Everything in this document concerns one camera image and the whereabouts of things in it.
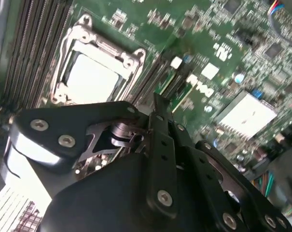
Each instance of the blue capacitor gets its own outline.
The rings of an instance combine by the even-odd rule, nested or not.
[[[264,93],[261,92],[261,91],[258,90],[258,89],[254,89],[254,90],[252,90],[251,94],[252,94],[254,97],[256,97],[257,99],[261,99]]]

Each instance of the metal socket frame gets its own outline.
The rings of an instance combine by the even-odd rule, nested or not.
[[[68,87],[62,79],[73,52],[86,55],[125,79],[116,101],[124,100],[129,94],[141,75],[146,58],[145,49],[139,48],[131,54],[93,31],[91,16],[84,14],[68,29],[61,43],[59,61],[50,86],[51,101],[55,104],[66,102]]]

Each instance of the silver screw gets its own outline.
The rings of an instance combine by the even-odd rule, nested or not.
[[[76,143],[75,139],[67,134],[61,135],[58,139],[58,142],[61,146],[68,148],[74,147]]]
[[[157,115],[156,117],[157,117],[159,120],[163,121],[162,116]]]
[[[270,216],[265,215],[265,220],[272,228],[276,227],[276,223],[274,222],[274,220]]]
[[[237,223],[230,214],[223,213],[223,221],[232,230],[235,230],[237,228]]]
[[[277,220],[281,224],[281,226],[283,226],[284,228],[287,228],[287,226],[285,225],[285,222],[281,218],[277,217]]]
[[[128,107],[127,110],[128,110],[129,112],[131,112],[131,113],[135,113],[135,110],[134,110],[133,108],[131,108],[131,107]]]
[[[36,131],[45,131],[49,127],[48,123],[41,119],[32,120],[30,126]]]
[[[173,204],[173,199],[171,195],[165,190],[160,190],[157,192],[157,198],[160,203],[164,206],[170,207]]]
[[[183,125],[178,124],[177,127],[178,127],[179,130],[184,131],[184,126]]]
[[[209,150],[211,149],[211,146],[209,144],[206,144],[206,143],[205,143],[205,147]]]

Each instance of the chipset heatsink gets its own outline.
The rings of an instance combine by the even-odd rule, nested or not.
[[[242,91],[216,117],[215,121],[239,136],[250,139],[276,116],[277,113],[271,106]]]

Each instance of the cpu socket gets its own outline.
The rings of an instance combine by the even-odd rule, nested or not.
[[[54,104],[125,100],[145,57],[142,48],[129,53],[94,32],[91,16],[84,14],[62,40],[50,99]]]

